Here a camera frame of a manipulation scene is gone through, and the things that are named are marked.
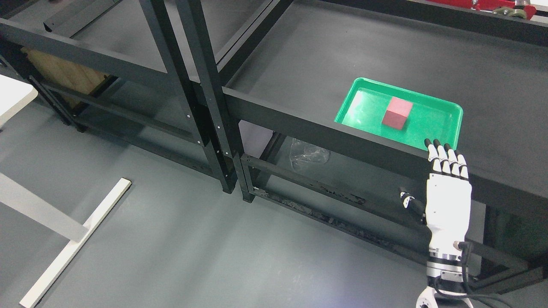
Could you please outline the robot forearm silver wrist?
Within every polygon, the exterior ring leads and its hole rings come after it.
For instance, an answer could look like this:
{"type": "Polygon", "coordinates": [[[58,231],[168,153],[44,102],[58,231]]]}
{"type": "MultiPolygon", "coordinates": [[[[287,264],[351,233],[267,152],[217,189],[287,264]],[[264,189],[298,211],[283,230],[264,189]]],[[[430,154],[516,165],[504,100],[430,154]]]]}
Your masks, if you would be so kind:
{"type": "Polygon", "coordinates": [[[417,308],[472,308],[462,275],[460,256],[430,252],[426,263],[427,286],[418,296],[417,308]]]}

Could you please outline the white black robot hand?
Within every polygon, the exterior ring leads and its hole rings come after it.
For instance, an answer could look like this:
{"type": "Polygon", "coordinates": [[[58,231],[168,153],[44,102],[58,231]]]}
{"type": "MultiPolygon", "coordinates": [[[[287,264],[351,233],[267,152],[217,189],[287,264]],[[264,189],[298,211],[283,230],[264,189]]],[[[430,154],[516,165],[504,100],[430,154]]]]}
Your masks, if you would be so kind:
{"type": "Polygon", "coordinates": [[[472,186],[464,155],[442,145],[438,139],[424,140],[430,164],[426,180],[426,203],[401,187],[399,197],[405,209],[431,232],[431,257],[455,261],[462,255],[471,215],[472,186]]]}

